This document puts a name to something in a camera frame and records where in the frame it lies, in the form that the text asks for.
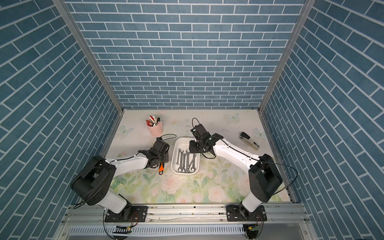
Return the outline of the large silver open-end wrench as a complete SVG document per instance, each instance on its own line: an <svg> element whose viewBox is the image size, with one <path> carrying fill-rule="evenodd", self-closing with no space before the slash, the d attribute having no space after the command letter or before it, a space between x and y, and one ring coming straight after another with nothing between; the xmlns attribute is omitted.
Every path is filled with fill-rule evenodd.
<svg viewBox="0 0 384 240"><path fill-rule="evenodd" d="M184 173L185 172L185 159L186 159L186 154L185 153L181 153L181 156L180 156L180 163L179 163L179 168L178 168L178 172L180 173Z"/></svg>

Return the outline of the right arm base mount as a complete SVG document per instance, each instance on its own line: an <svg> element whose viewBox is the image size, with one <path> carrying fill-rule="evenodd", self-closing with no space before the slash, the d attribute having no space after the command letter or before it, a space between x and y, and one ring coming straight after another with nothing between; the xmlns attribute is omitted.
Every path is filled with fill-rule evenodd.
<svg viewBox="0 0 384 240"><path fill-rule="evenodd" d="M228 222L267 221L266 211L263 205L258 206L253 212L249 212L242 204L226 206Z"/></svg>

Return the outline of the pink pen cup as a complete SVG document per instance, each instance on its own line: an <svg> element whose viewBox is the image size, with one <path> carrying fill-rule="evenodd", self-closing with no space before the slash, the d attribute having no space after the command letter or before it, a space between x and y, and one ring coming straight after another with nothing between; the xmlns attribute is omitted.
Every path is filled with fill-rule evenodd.
<svg viewBox="0 0 384 240"><path fill-rule="evenodd" d="M160 137L163 134L163 123L159 122L157 125L154 126L147 126L147 129L149 130L149 133L153 137Z"/></svg>

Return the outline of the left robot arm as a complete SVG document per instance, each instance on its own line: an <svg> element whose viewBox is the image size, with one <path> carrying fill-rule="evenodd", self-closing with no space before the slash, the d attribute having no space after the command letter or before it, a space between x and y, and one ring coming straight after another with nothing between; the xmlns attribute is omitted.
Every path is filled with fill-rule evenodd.
<svg viewBox="0 0 384 240"><path fill-rule="evenodd" d="M110 189L112 180L131 171L162 166L169 161L169 148L168 143L157 138L149 150L139 150L130 157L92 157L71 183L71 189L83 200L74 208L99 205L114 214L126 213L131 203Z"/></svg>

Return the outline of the black grey stapler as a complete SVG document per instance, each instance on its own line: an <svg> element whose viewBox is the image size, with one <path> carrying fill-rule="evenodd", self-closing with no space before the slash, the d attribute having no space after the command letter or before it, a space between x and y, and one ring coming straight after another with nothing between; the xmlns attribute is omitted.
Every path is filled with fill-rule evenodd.
<svg viewBox="0 0 384 240"><path fill-rule="evenodd" d="M243 141L246 145L250 146L251 148L255 149L256 151L259 150L260 146L256 143L254 139L252 139L248 134L245 132L241 132L239 135L239 139Z"/></svg>

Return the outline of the white storage box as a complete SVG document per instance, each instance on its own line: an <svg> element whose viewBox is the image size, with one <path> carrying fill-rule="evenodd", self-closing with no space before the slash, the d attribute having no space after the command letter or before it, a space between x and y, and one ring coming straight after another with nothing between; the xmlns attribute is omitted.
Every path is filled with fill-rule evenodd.
<svg viewBox="0 0 384 240"><path fill-rule="evenodd" d="M193 138L178 138L172 156L171 169L175 174L193 175L199 170L199 154L192 154L189 150Z"/></svg>

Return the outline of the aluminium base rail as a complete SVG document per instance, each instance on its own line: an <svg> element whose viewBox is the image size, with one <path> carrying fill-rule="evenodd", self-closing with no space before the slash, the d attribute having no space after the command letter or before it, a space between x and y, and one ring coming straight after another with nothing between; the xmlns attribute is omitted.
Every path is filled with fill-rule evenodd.
<svg viewBox="0 0 384 240"><path fill-rule="evenodd" d="M239 207L230 204L150 204L132 205L134 223L140 224L307 224L310 218L303 204L264 203L245 220Z"/></svg>

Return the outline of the orange handled adjustable wrench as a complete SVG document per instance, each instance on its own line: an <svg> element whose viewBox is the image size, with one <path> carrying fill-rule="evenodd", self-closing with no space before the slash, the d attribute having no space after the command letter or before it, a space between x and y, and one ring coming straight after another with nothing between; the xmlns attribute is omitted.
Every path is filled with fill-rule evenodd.
<svg viewBox="0 0 384 240"><path fill-rule="evenodd" d="M165 169L165 164L164 163L160 163L159 164L159 175L163 174L164 169Z"/></svg>

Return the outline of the pens in cup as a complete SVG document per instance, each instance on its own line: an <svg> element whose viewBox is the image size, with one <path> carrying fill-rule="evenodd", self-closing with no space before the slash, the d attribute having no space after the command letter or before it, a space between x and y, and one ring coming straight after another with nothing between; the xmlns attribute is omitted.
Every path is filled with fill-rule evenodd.
<svg viewBox="0 0 384 240"><path fill-rule="evenodd" d="M149 118L146 120L146 124L148 127L155 127L161 122L160 117L157 116L149 116Z"/></svg>

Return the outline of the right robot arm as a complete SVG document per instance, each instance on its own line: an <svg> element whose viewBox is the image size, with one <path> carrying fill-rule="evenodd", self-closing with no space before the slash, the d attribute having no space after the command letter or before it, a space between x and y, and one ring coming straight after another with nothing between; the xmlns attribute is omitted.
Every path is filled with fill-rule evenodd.
<svg viewBox="0 0 384 240"><path fill-rule="evenodd" d="M192 154L211 153L241 168L249 176L250 192L240 203L240 212L248 216L260 205L267 203L283 183L273 158L267 154L258 156L229 143L219 134L211 135L203 125L191 129L194 141L190 141Z"/></svg>

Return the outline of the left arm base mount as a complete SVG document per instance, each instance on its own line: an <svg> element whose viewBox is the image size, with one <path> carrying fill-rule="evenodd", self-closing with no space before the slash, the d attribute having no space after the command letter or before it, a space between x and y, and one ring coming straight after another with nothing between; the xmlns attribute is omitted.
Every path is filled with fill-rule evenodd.
<svg viewBox="0 0 384 240"><path fill-rule="evenodd" d="M143 223L146 220L148 206L127 206L119 214L107 211L106 223Z"/></svg>

